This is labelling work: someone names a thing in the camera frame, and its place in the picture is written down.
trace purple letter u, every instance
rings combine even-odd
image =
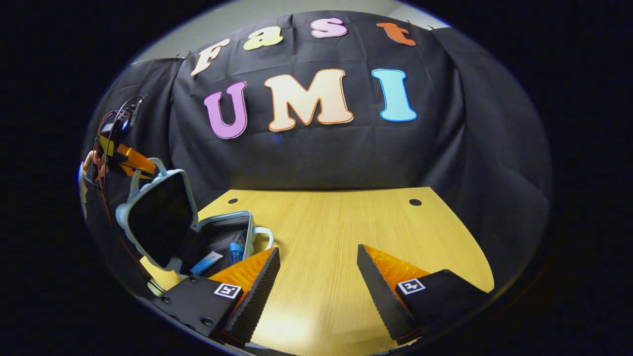
[[[204,105],[209,112],[211,129],[221,139],[234,139],[246,130],[245,87],[246,82],[237,82],[227,88],[227,93],[233,98],[233,109],[235,111],[235,122],[231,125],[225,124],[222,120],[222,113],[220,112],[221,92],[214,92],[204,100]]]

